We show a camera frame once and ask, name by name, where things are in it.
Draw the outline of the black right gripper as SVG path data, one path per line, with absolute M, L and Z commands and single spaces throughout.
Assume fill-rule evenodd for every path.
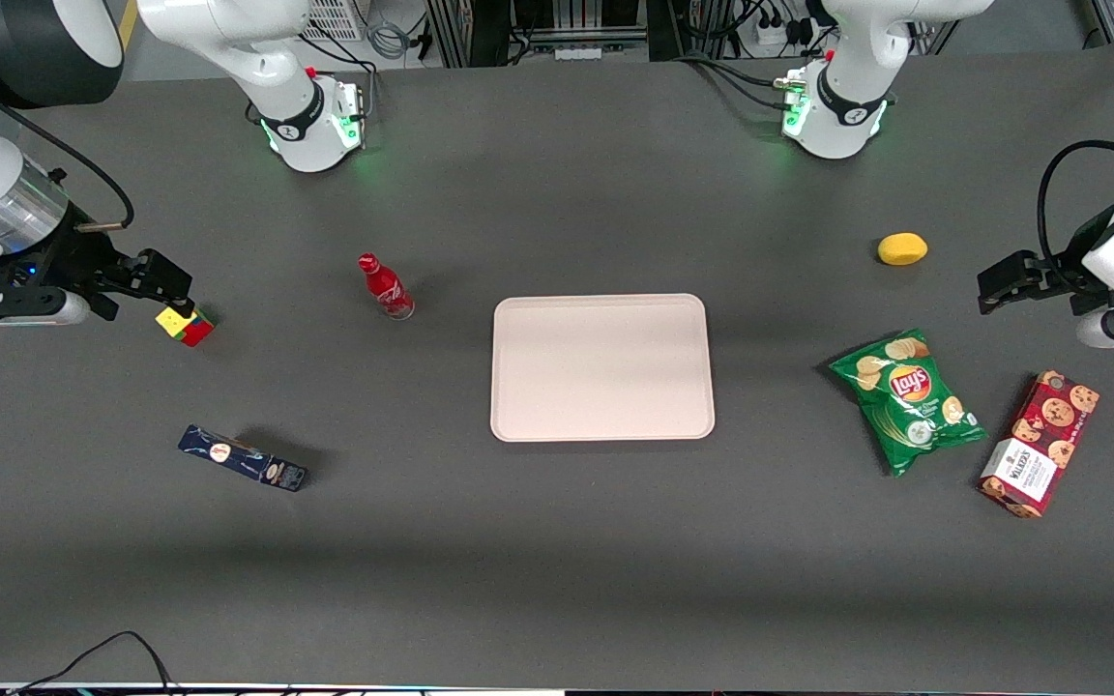
M 104 233 L 76 229 L 87 219 L 71 206 L 43 241 L 14 252 L 0 246 L 0 323 L 113 322 L 120 308 L 113 294 L 194 313 L 189 273 L 157 249 L 124 257 Z M 98 273 L 113 268 L 115 286 L 101 286 Z

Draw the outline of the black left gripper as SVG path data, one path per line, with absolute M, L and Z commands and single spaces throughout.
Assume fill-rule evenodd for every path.
M 1089 251 L 1114 234 L 1114 203 L 1071 234 L 1069 246 L 1058 252 L 1049 243 L 1046 204 L 1040 204 L 1040 256 L 1019 249 L 978 273 L 978 308 L 983 316 L 1022 301 L 1071 296 L 1071 313 L 1087 316 L 1096 308 L 1114 312 L 1114 290 L 1091 272 Z

